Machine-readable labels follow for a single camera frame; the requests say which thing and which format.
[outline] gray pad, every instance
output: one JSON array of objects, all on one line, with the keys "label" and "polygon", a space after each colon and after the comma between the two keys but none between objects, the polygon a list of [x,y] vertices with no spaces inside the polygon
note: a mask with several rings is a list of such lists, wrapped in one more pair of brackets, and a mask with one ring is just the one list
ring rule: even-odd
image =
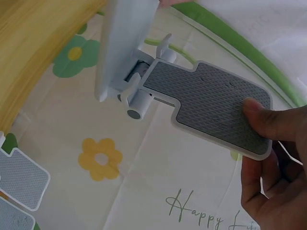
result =
[{"label": "gray pad", "polygon": [[270,95],[249,81],[203,62],[192,71],[158,61],[143,86],[159,92],[153,95],[160,100],[180,102],[175,105],[180,106],[175,120],[179,124],[258,155],[271,148],[271,142],[253,131],[242,113],[246,97],[271,107]]},{"label": "gray pad", "polygon": [[25,208],[36,211],[50,180],[49,173],[14,148],[0,149],[0,190]]},{"label": "gray pad", "polygon": [[0,197],[0,229],[1,230],[33,230],[35,220]]}]

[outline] wooden table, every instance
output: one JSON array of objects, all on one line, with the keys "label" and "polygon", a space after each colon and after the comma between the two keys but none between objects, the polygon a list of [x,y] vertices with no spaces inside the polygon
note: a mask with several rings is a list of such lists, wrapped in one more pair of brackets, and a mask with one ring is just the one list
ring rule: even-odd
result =
[{"label": "wooden table", "polygon": [[69,39],[106,0],[0,0],[0,130]]}]

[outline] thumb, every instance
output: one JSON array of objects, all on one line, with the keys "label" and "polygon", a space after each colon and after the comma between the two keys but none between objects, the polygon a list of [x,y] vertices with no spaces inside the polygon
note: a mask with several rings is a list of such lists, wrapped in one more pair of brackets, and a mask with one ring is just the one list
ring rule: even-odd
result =
[{"label": "thumb", "polygon": [[245,99],[243,112],[259,135],[272,140],[295,141],[298,127],[307,118],[307,107],[272,111],[252,98]]}]

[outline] green leaf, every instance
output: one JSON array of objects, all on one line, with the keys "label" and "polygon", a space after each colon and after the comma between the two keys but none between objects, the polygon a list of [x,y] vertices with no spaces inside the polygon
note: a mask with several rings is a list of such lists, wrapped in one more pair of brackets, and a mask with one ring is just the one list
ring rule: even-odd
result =
[{"label": "green leaf", "polygon": [[98,11],[97,14],[101,15],[101,16],[104,16],[105,13],[103,13],[102,11]]},{"label": "green leaf", "polygon": [[37,223],[35,223],[34,229],[33,230],[40,230],[39,226]]},{"label": "green leaf", "polygon": [[18,143],[15,135],[13,133],[9,133],[6,135],[5,142],[2,145],[2,149],[7,153],[10,154],[13,148],[17,148]]},{"label": "green leaf", "polygon": [[87,29],[87,23],[81,27],[81,29],[77,32],[77,34],[78,35],[83,34],[86,31],[86,29]]}]

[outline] anti-slip pad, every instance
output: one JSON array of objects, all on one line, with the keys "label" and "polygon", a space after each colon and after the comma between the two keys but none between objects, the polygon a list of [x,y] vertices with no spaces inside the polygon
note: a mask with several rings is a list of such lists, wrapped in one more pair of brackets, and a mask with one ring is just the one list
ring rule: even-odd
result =
[{"label": "anti-slip pad", "polygon": [[227,146],[268,154],[271,141],[253,131],[242,112],[247,97],[271,107],[271,97],[264,89],[204,62],[195,70],[163,61],[155,61],[151,68],[143,86],[154,97],[175,106],[174,125],[222,140]]},{"label": "anti-slip pad", "polygon": [[1,230],[33,230],[34,218],[0,197]]},{"label": "anti-slip pad", "polygon": [[28,210],[36,211],[50,175],[18,148],[10,155],[0,149],[0,191]]}]

